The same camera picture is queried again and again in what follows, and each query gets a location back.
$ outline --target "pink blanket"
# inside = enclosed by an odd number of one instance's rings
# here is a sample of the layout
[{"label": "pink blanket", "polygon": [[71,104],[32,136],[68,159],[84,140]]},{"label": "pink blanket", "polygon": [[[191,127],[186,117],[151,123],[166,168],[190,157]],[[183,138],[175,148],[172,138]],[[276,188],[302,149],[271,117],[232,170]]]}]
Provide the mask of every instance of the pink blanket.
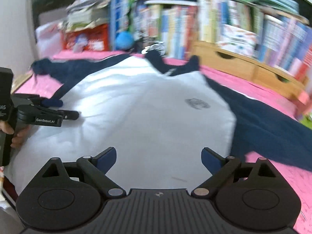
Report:
[{"label": "pink blanket", "polygon": [[[71,51],[62,51],[54,56],[54,59],[103,59],[107,56],[118,54],[121,52],[83,52],[74,54]],[[183,65],[185,61],[167,58],[165,62],[171,65]],[[203,74],[211,79],[214,79],[218,83],[225,85],[233,90],[246,94],[249,97],[253,97],[259,101],[262,101],[282,113],[294,118],[295,106],[289,102],[286,98],[280,96],[276,92],[250,83],[241,78],[237,78],[232,75],[222,73],[220,71],[211,69],[207,66],[201,66]],[[51,97],[54,92],[61,86],[61,84],[50,76],[37,76],[32,77],[27,81],[19,90],[19,93],[36,93],[44,97]],[[248,162],[255,162],[259,154],[251,152],[247,154]],[[312,234],[312,173],[299,169],[293,166],[286,166],[272,161],[279,172],[293,187],[296,193],[299,195],[302,203],[301,211],[299,215],[295,229],[301,234]]]}]

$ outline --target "bed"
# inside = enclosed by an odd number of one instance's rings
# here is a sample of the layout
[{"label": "bed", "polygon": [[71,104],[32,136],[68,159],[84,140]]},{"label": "bed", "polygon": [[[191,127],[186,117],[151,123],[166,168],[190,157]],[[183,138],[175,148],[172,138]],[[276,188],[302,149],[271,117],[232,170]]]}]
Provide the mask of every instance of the bed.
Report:
[{"label": "bed", "polygon": [[[104,59],[110,55],[116,55],[119,52],[83,52],[79,54],[73,54],[70,51],[63,51],[58,55],[54,56],[55,60],[74,60],[74,59]],[[170,65],[184,65],[184,61],[175,60],[171,58],[165,59],[165,63]],[[278,95],[272,90],[266,89],[264,87],[258,86],[256,84],[250,83],[243,79],[237,78],[235,76],[231,76],[214,69],[208,68],[207,66],[200,67],[201,72],[208,77],[208,80],[215,80],[219,84],[214,85],[214,81],[209,81],[208,83],[212,88],[215,87],[216,91],[221,94],[222,92],[226,92],[230,89],[231,94],[236,97],[244,94],[246,97],[244,99],[250,100],[258,100],[261,101],[274,109],[282,112],[283,114],[294,119],[295,106],[289,102],[284,97]],[[41,96],[51,97],[62,84],[50,77],[49,75],[37,75],[36,77],[32,77],[28,80],[19,90],[18,93],[36,93]],[[274,154],[268,154],[267,150],[253,150],[252,145],[247,145],[247,150],[245,152],[236,152],[237,155],[244,154],[246,160],[248,162],[255,162],[256,159],[260,156],[266,156],[276,168],[280,171],[280,173],[285,177],[285,179],[290,183],[296,193],[299,195],[302,208],[301,214],[299,215],[295,229],[299,233],[312,233],[312,173],[311,166],[308,166],[307,163],[302,163],[298,159],[291,159],[289,156],[286,158],[276,156]]]}]

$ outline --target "black printed logo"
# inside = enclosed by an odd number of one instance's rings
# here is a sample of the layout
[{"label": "black printed logo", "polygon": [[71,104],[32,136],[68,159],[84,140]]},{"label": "black printed logo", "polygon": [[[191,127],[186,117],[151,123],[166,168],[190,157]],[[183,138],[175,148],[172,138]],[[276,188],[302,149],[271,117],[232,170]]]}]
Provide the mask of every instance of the black printed logo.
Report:
[{"label": "black printed logo", "polygon": [[189,98],[189,99],[186,99],[185,101],[191,107],[193,107],[194,109],[197,109],[197,110],[201,110],[203,108],[209,108],[210,107],[210,105],[208,105],[208,103],[206,103],[205,101],[202,101],[198,98]]}]

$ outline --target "white wall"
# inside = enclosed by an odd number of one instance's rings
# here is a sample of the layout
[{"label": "white wall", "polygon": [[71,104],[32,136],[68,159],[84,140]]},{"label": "white wall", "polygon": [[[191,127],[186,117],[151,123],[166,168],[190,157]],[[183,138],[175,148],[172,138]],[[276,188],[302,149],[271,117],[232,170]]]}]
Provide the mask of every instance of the white wall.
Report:
[{"label": "white wall", "polygon": [[36,59],[31,0],[0,0],[0,66],[18,76]]}]

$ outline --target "black device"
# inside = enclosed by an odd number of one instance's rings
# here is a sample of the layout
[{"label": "black device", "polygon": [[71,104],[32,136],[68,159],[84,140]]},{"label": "black device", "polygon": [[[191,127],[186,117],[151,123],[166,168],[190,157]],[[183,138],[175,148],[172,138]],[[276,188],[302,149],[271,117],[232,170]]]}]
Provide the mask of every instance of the black device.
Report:
[{"label": "black device", "polygon": [[[0,120],[8,122],[15,133],[27,125],[60,127],[63,119],[76,120],[79,117],[76,111],[47,108],[53,106],[53,101],[39,95],[11,95],[12,82],[12,70],[0,67]],[[0,166],[9,164],[13,136],[0,131]]]},{"label": "black device", "polygon": [[113,147],[76,162],[52,158],[16,201],[26,226],[22,233],[297,233],[292,227],[300,199],[269,160],[242,163],[209,148],[203,153],[222,168],[191,194],[186,189],[132,189],[127,195],[106,176],[117,159]]}]

